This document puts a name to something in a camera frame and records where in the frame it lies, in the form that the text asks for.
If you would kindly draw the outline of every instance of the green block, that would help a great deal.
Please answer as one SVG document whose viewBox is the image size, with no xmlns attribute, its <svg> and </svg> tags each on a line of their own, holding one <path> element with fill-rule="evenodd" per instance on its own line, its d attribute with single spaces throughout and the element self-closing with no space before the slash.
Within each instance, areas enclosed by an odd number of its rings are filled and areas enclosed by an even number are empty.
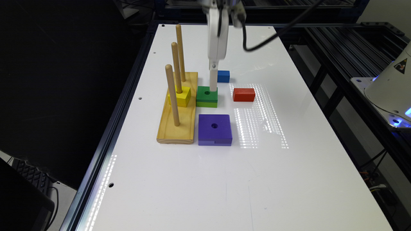
<svg viewBox="0 0 411 231">
<path fill-rule="evenodd" d="M 218 88 L 216 91 L 211 92 L 210 87 L 197 87 L 197 102 L 217 103 L 218 101 Z"/>
<path fill-rule="evenodd" d="M 217 107 L 217 103 L 210 103 L 210 102 L 196 102 L 195 104 L 198 107 L 213 107 L 216 108 Z"/>
</svg>

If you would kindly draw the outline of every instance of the black cable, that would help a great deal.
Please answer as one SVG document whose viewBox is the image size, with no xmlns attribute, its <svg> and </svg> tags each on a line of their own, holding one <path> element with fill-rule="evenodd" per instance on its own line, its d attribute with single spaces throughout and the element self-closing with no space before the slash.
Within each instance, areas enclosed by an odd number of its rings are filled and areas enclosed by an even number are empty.
<svg viewBox="0 0 411 231">
<path fill-rule="evenodd" d="M 141 7 L 145 7 L 145 8 L 149 8 L 149 9 L 154 10 L 154 8 L 152 8 L 152 7 L 149 7 L 149 6 L 143 6 L 143 5 L 140 5 L 140 4 L 126 3 L 126 2 L 124 2 L 124 1 L 120 1 L 120 0 L 117 0 L 117 2 L 119 2 L 119 3 L 124 3 L 124 4 L 128 4 L 128 5 L 133 5 L 133 6 L 141 6 Z"/>
<path fill-rule="evenodd" d="M 411 227 L 411 224 L 409 226 L 407 226 L 404 231 L 407 231 L 407 229 L 409 229 Z"/>
<path fill-rule="evenodd" d="M 370 179 L 374 176 L 375 171 L 377 171 L 378 166 L 380 166 L 381 162 L 383 161 L 383 159 L 384 159 L 384 157 L 385 157 L 385 155 L 386 155 L 387 153 L 388 153 L 388 152 L 385 151 L 384 155 L 381 157 L 381 159 L 380 159 L 380 161 L 378 162 L 377 166 L 375 166 L 374 170 L 372 170 L 372 173 L 370 174 Z"/>
<path fill-rule="evenodd" d="M 367 162 L 365 162 L 364 164 L 362 164 L 360 166 L 360 169 L 362 169 L 363 167 L 369 165 L 372 161 L 376 160 L 379 156 L 381 156 L 382 154 L 384 154 L 385 148 L 382 149 L 375 157 L 373 157 L 372 159 L 368 160 Z"/>
<path fill-rule="evenodd" d="M 13 159 L 13 157 L 10 157 L 10 158 L 7 160 L 7 164 L 10 163 L 10 161 L 12 161 L 12 159 Z"/>
<path fill-rule="evenodd" d="M 218 31 L 217 31 L 217 38 L 220 38 L 221 35 L 221 22 L 223 17 L 223 8 L 218 8 Z"/>
<path fill-rule="evenodd" d="M 243 18 L 243 15 L 239 15 L 238 18 L 241 21 L 241 25 L 243 26 L 243 49 L 245 51 L 255 51 L 263 46 L 265 46 L 266 44 L 268 44 L 269 42 L 273 41 L 274 39 L 276 39 L 278 36 L 281 36 L 283 34 L 285 34 L 287 31 L 289 31 L 294 25 L 296 25 L 297 23 L 301 22 L 302 20 L 304 20 L 307 16 L 309 16 L 317 7 L 319 4 L 321 4 L 324 0 L 318 0 L 315 4 L 311 5 L 307 10 L 305 10 L 302 14 L 300 14 L 300 16 L 298 16 L 297 18 L 295 18 L 292 22 L 290 22 L 286 27 L 284 27 L 283 29 L 281 29 L 280 31 L 278 31 L 275 35 L 272 35 L 270 38 L 266 39 L 264 42 L 256 45 L 255 47 L 252 48 L 247 48 L 247 32 L 245 31 L 245 19 Z"/>
<path fill-rule="evenodd" d="M 58 189 L 56 187 L 50 186 L 48 187 L 48 189 L 56 189 L 56 194 L 57 194 L 57 205 L 56 205 L 56 209 L 53 215 L 53 218 L 51 218 L 51 221 L 49 223 L 49 225 L 46 227 L 46 230 L 50 228 L 51 224 L 53 224 L 54 219 L 56 218 L 57 212 L 58 212 Z"/>
</svg>

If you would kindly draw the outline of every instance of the wire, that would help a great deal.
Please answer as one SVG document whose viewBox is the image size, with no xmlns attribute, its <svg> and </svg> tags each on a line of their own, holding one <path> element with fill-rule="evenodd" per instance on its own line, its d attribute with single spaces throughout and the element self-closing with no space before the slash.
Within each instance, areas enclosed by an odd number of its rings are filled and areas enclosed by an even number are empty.
<svg viewBox="0 0 411 231">
<path fill-rule="evenodd" d="M 239 15 L 238 18 L 241 21 L 241 25 L 243 26 L 243 49 L 245 51 L 251 52 L 255 51 L 265 45 L 267 45 L 269 42 L 273 41 L 277 37 L 285 34 L 287 31 L 289 31 L 294 25 L 297 23 L 301 22 L 303 19 L 305 19 L 307 16 L 309 16 L 317 7 L 319 4 L 321 4 L 324 0 L 318 0 L 315 4 L 311 5 L 307 10 L 305 10 L 300 16 L 295 18 L 292 22 L 290 22 L 286 27 L 278 31 L 275 35 L 272 35 L 270 38 L 266 39 L 264 42 L 256 45 L 255 47 L 252 48 L 247 48 L 247 32 L 245 30 L 245 19 L 244 15 Z"/>
<path fill-rule="evenodd" d="M 367 162 L 365 162 L 364 164 L 362 164 L 360 166 L 360 169 L 362 169 L 363 167 L 369 165 L 372 161 L 374 161 L 375 159 L 377 159 L 380 155 L 384 154 L 385 148 L 382 149 L 375 157 L 373 157 L 372 159 L 368 160 Z"/>
<path fill-rule="evenodd" d="M 375 171 L 377 171 L 378 166 L 380 166 L 381 162 L 383 161 L 383 159 L 384 159 L 384 157 L 385 157 L 385 155 L 386 155 L 387 153 L 388 153 L 388 152 L 385 151 L 384 155 L 381 157 L 381 159 L 380 159 L 380 161 L 378 162 L 377 166 L 375 166 L 374 170 L 372 170 L 372 173 L 370 174 L 369 179 L 371 179 L 372 176 L 374 176 Z"/>
<path fill-rule="evenodd" d="M 152 7 L 149 7 L 149 6 L 143 6 L 143 5 L 140 5 L 140 4 L 126 3 L 126 2 L 124 2 L 124 1 L 120 1 L 120 0 L 117 0 L 117 2 L 119 2 L 119 3 L 124 3 L 124 4 L 128 4 L 128 5 L 133 5 L 133 6 L 141 6 L 141 7 L 145 7 L 145 8 L 149 8 L 149 9 L 154 10 L 154 8 L 152 8 Z"/>
<path fill-rule="evenodd" d="M 7 164 L 10 163 L 10 161 L 12 161 L 12 159 L 13 159 L 13 157 L 10 157 L 10 158 L 7 160 Z"/>
<path fill-rule="evenodd" d="M 58 189 L 56 187 L 53 187 L 53 186 L 48 187 L 48 189 L 56 189 L 57 205 L 56 205 L 56 210 L 55 210 L 55 213 L 53 215 L 53 218 L 51 218 L 51 221 L 50 221 L 49 225 L 47 226 L 46 230 L 50 228 L 51 224 L 53 224 L 53 221 L 56 218 L 56 215 L 57 215 L 57 212 L 58 212 Z"/>
</svg>

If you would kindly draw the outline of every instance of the table surface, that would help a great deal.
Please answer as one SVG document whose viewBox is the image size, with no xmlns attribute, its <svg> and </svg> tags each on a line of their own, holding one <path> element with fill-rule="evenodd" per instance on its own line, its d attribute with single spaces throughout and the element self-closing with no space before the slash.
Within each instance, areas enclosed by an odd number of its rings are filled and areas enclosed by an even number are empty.
<svg viewBox="0 0 411 231">
<path fill-rule="evenodd" d="M 247 26 L 248 46 L 273 33 Z M 207 86 L 207 26 L 182 35 L 186 71 Z M 392 230 L 279 39 L 246 53 L 230 27 L 218 108 L 197 108 L 194 144 L 157 143 L 174 41 L 160 25 L 82 230 Z M 256 100 L 233 102 L 235 87 Z M 232 146 L 198 146 L 198 114 L 229 114 Z"/>
</svg>

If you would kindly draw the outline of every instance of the metal frame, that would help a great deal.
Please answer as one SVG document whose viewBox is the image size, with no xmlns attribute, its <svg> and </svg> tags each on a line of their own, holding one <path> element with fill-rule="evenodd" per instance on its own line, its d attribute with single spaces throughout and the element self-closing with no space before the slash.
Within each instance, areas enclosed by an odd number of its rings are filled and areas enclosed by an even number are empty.
<svg viewBox="0 0 411 231">
<path fill-rule="evenodd" d="M 287 23 L 307 9 L 312 1 L 299 1 L 301 5 L 256 6 L 252 0 L 243 0 L 247 23 Z M 355 23 L 369 0 L 355 0 L 352 6 L 320 6 L 305 19 L 310 23 Z M 165 0 L 155 0 L 159 19 L 179 22 L 206 22 L 201 6 L 168 6 Z"/>
<path fill-rule="evenodd" d="M 379 116 L 374 107 L 357 91 L 356 87 L 349 80 L 351 77 L 364 76 L 374 77 L 391 62 L 375 47 L 370 46 L 354 29 L 361 26 L 348 28 L 305 28 L 304 42 L 311 49 L 322 64 L 322 71 L 316 76 L 311 84 L 310 89 L 314 94 L 320 83 L 324 79 L 324 71 L 329 74 L 331 79 L 337 85 L 336 91 L 330 97 L 327 105 L 323 108 L 324 115 L 329 118 L 343 97 L 354 107 L 365 124 L 370 128 L 376 138 L 383 144 L 385 149 L 390 153 L 396 164 L 402 170 L 404 175 L 411 182 L 411 143 L 401 136 L 403 131 L 395 130 L 390 127 L 385 120 Z M 387 42 L 400 44 L 402 48 L 409 41 L 406 37 L 393 35 L 391 31 L 385 30 L 378 26 L 379 30 L 386 33 L 387 37 L 395 40 Z M 339 32 L 345 31 L 344 43 L 338 40 Z"/>
</svg>

